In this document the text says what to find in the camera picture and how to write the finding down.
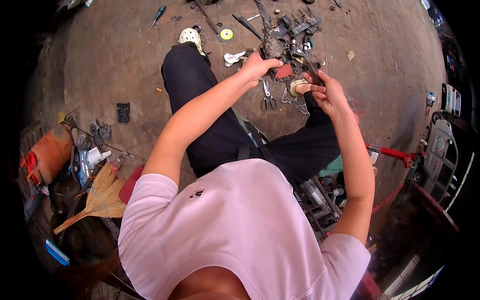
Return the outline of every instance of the green screwdriver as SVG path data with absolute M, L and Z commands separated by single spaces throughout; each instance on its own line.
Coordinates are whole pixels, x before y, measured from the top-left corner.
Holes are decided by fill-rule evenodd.
M 160 18 L 161 15 L 163 15 L 163 12 L 165 11 L 166 8 L 167 8 L 167 7 L 166 7 L 165 5 L 163 5 L 162 7 L 160 7 L 160 9 L 158 10 L 158 12 L 156 13 L 155 20 L 153 21 L 152 26 L 150 26 L 150 30 L 148 30 L 147 35 L 150 34 L 150 31 L 152 31 L 153 25 L 155 25 L 155 22 L 158 21 L 158 19 Z

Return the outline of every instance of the logo on shirt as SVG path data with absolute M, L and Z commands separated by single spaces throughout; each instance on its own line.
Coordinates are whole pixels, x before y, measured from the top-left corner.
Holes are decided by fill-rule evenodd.
M 194 191 L 189 198 L 200 198 L 200 196 L 202 195 L 202 193 L 205 191 L 205 189 L 201 189 L 201 190 L 196 190 Z

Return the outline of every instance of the concrete floor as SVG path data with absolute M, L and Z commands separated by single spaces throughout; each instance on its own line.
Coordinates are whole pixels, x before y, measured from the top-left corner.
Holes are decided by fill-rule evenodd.
M 293 12 L 300 17 L 298 9 L 306 10 L 300 0 L 264 2 L 275 23 L 279 16 Z M 167 10 L 147 35 L 161 5 Z M 322 70 L 340 81 L 347 96 L 359 101 L 357 108 L 365 111 L 360 129 L 366 142 L 415 151 L 430 119 L 425 116 L 427 92 L 440 95 L 446 78 L 440 41 L 427 12 L 419 0 L 343 0 L 342 8 L 330 11 L 332 5 L 330 0 L 309 5 L 324 18 L 323 31 L 313 36 L 317 59 L 328 61 Z M 202 13 L 190 6 L 185 0 L 95 0 L 90 8 L 82 9 L 53 36 L 48 52 L 44 48 L 40 53 L 27 85 L 26 125 L 40 119 L 53 126 L 58 112 L 68 113 L 81 105 L 75 112 L 80 128 L 88 130 L 93 118 L 110 124 L 113 137 L 109 144 L 148 158 L 171 116 L 167 93 L 156 88 L 164 90 L 160 66 L 179 33 L 193 24 L 202 26 L 204 51 L 211 52 L 212 70 L 219 81 L 237 68 L 225 67 L 225 53 L 259 45 L 231 16 L 233 12 L 245 17 L 257 14 L 253 1 L 224 0 L 207 6 L 215 23 L 236 30 L 231 43 L 221 43 Z M 282 13 L 274 15 L 275 9 Z M 176 21 L 171 19 L 173 15 L 182 18 Z M 252 24 L 260 30 L 261 18 Z M 351 61 L 347 58 L 350 50 L 355 52 Z M 261 110 L 261 84 L 241 97 L 234 108 L 269 138 L 295 132 L 306 118 L 294 107 L 280 103 L 284 88 L 270 82 L 279 102 L 277 111 Z M 130 102 L 128 124 L 117 123 L 117 102 Z M 126 158 L 121 174 L 129 176 L 138 165 L 140 161 Z M 384 156 L 379 156 L 375 166 L 380 169 L 376 177 L 378 203 L 400 185 L 407 170 L 401 162 Z M 185 156 L 180 188 L 194 180 Z

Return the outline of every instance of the broom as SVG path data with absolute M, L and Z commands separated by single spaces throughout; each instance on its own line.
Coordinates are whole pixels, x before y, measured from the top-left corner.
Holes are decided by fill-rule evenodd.
M 59 234 L 73 223 L 86 216 L 102 218 L 120 218 L 125 211 L 125 203 L 119 198 L 119 191 L 125 183 L 124 179 L 115 180 L 115 174 L 110 170 L 110 163 L 106 163 L 98 172 L 88 193 L 85 209 L 63 222 L 53 230 Z

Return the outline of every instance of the right hand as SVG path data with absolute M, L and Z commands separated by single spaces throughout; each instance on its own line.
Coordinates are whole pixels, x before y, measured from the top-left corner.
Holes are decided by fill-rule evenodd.
M 345 97 L 340 83 L 320 70 L 317 71 L 317 74 L 325 83 L 325 86 L 312 84 L 313 79 L 308 73 L 303 73 L 302 75 L 306 81 L 312 84 L 310 90 L 312 91 L 313 98 L 317 101 L 318 106 L 320 106 L 331 118 L 339 112 L 344 111 L 346 108 L 350 110 L 347 98 Z

